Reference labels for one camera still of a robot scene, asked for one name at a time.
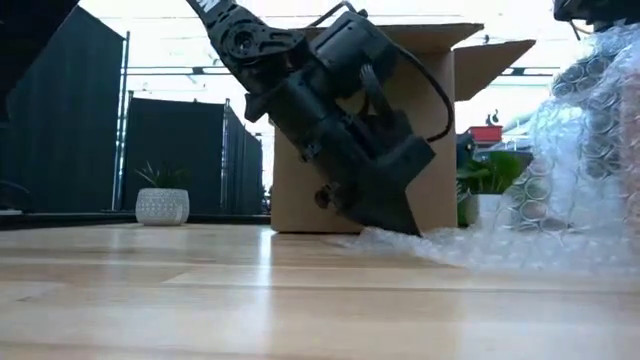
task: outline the succulent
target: succulent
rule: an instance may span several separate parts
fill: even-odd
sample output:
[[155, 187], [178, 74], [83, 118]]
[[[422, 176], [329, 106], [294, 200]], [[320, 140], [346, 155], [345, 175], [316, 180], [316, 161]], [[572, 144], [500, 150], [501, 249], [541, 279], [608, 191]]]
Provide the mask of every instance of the succulent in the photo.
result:
[[144, 180], [151, 186], [159, 189], [179, 189], [186, 186], [189, 179], [189, 173], [186, 169], [172, 169], [166, 163], [163, 163], [159, 169], [154, 169], [147, 161], [147, 166], [143, 169], [136, 170]]

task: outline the black partition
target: black partition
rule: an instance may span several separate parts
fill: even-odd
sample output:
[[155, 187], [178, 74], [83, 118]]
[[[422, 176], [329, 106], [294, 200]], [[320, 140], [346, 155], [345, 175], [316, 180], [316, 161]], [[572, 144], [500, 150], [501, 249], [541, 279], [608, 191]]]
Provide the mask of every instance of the black partition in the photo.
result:
[[263, 214], [262, 144], [227, 108], [222, 204], [226, 214]]
[[125, 140], [123, 210], [135, 209], [146, 166], [184, 168], [195, 215], [262, 215], [262, 144], [228, 105], [133, 98]]
[[111, 208], [123, 40], [76, 7], [9, 95], [0, 179], [34, 211]]
[[77, 4], [78, 0], [0, 1], [0, 129], [8, 127], [6, 97]]
[[128, 113], [124, 210], [148, 187], [136, 169], [149, 162], [186, 169], [191, 213], [219, 214], [224, 105], [133, 98]]

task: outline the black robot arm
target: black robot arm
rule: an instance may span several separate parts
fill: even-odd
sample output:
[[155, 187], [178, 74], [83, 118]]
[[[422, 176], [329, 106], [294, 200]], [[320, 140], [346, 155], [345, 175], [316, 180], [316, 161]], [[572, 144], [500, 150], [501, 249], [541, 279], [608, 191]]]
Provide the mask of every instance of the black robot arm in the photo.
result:
[[[324, 176], [318, 206], [332, 204], [366, 226], [419, 234], [405, 190], [435, 156], [428, 140], [444, 137], [453, 125], [451, 102], [419, 61], [364, 12], [345, 12], [309, 41], [302, 31], [267, 26], [235, 1], [187, 2], [220, 60], [247, 90], [246, 119], [268, 114], [301, 160]], [[433, 139], [414, 135], [405, 114], [382, 94], [399, 55], [417, 65], [445, 100], [449, 122]], [[362, 89], [366, 101], [359, 114], [337, 104]]]
[[600, 32], [618, 22], [639, 22], [640, 6], [637, 0], [554, 0], [553, 16], [557, 21], [585, 20]]

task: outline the wooden floor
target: wooden floor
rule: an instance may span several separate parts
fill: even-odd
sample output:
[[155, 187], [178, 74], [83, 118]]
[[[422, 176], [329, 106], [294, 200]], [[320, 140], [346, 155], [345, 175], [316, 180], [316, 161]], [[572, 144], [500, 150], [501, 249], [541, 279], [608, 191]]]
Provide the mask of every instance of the wooden floor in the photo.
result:
[[472, 275], [250, 226], [0, 232], [0, 359], [640, 359], [640, 282]]

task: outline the black cable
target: black cable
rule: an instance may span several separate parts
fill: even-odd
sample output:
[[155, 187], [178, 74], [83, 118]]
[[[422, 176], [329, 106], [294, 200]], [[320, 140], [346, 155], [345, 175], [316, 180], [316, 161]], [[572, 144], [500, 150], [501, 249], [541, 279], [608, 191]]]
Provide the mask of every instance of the black cable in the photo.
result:
[[571, 29], [573, 29], [573, 33], [576, 35], [576, 39], [578, 39], [578, 41], [581, 41], [582, 37], [580, 36], [580, 33], [578, 32], [578, 28], [576, 27], [576, 24], [573, 23], [573, 20], [569, 21], [569, 25], [571, 25]]
[[365, 117], [369, 114], [369, 105], [371, 104], [371, 102], [369, 101], [369, 95], [367, 95], [367, 93], [364, 93], [364, 102], [362, 103], [362, 107], [360, 108], [360, 111], [358, 111], [358, 116], [359, 117]]
[[322, 24], [323, 22], [325, 22], [325, 20], [327, 20], [328, 18], [333, 16], [333, 14], [338, 12], [338, 10], [340, 10], [343, 6], [346, 7], [349, 11], [352, 11], [352, 12], [355, 12], [355, 13], [358, 12], [358, 11], [356, 11], [356, 8], [353, 7], [353, 5], [351, 5], [350, 2], [341, 1], [338, 5], [336, 5], [333, 8], [331, 8], [331, 10], [327, 11], [326, 14], [322, 15], [321, 17], [319, 17], [316, 21], [312, 22], [307, 27], [316, 27], [316, 26]]
[[[22, 208], [16, 208], [15, 210], [20, 210], [23, 213], [30, 213], [33, 212], [33, 195], [31, 194], [31, 192], [29, 190], [27, 190], [27, 188], [20, 186], [16, 183], [13, 183], [11, 181], [7, 181], [7, 180], [0, 180], [0, 190], [2, 190], [3, 187], [9, 188], [10, 190], [17, 190], [18, 192], [20, 192], [22, 195], [24, 195], [27, 204], [25, 206], [23, 206]], [[2, 196], [3, 196], [4, 192], [0, 191], [0, 201], [2, 201]]]
[[445, 136], [447, 136], [453, 129], [454, 122], [455, 122], [455, 112], [453, 109], [453, 103], [451, 102], [449, 95], [447, 95], [447, 92], [444, 91], [444, 89], [442, 88], [438, 80], [436, 80], [436, 78], [434, 78], [433, 75], [431, 75], [431, 73], [426, 68], [426, 66], [424, 66], [424, 64], [415, 55], [413, 55], [407, 49], [397, 44], [395, 44], [395, 46], [400, 52], [400, 54], [402, 55], [402, 57], [404, 57], [407, 61], [409, 61], [411, 65], [413, 65], [416, 69], [418, 69], [418, 71], [420, 71], [420, 73], [425, 78], [427, 78], [427, 80], [429, 81], [433, 89], [436, 91], [438, 96], [442, 99], [442, 102], [444, 102], [444, 105], [447, 108], [447, 125], [445, 126], [444, 130], [441, 133], [427, 139], [427, 142], [430, 142], [430, 143], [434, 141], [438, 141], [444, 138]]
[[378, 81], [375, 71], [371, 64], [364, 64], [360, 70], [360, 79], [366, 93], [365, 104], [367, 109], [369, 104], [373, 105], [376, 114], [380, 116], [387, 125], [393, 122], [395, 113], [389, 105], [387, 98], [384, 96], [382, 85]]

